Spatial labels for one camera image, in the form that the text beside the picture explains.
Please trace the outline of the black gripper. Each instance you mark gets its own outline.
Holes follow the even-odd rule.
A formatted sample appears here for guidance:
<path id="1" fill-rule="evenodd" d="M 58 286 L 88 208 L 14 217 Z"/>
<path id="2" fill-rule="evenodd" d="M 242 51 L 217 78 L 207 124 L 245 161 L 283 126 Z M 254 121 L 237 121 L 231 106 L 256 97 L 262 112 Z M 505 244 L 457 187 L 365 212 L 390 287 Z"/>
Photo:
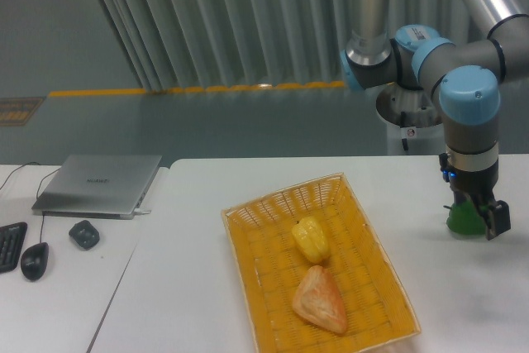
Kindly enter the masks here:
<path id="1" fill-rule="evenodd" d="M 510 208 L 503 200 L 493 196 L 498 182 L 498 157 L 495 161 L 483 161 L 482 155 L 462 155 L 441 153 L 440 170 L 443 179 L 453 193 L 451 209 L 467 203 L 471 199 L 478 222 L 484 228 L 488 241 L 511 229 Z"/>

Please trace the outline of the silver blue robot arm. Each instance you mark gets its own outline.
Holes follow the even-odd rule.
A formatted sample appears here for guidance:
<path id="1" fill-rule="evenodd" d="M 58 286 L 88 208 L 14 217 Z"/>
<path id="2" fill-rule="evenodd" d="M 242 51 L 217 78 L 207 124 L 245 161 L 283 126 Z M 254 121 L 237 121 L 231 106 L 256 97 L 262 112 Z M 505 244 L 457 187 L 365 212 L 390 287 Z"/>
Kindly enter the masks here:
<path id="1" fill-rule="evenodd" d="M 440 170 L 454 195 L 447 226 L 493 239 L 511 227 L 509 206 L 493 194 L 499 88 L 528 75 L 528 15 L 518 0 L 463 0 L 484 38 L 456 45 L 421 24 L 389 37 L 388 1 L 360 0 L 341 52 L 346 83 L 354 90 L 395 83 L 426 97 L 444 129 Z"/>

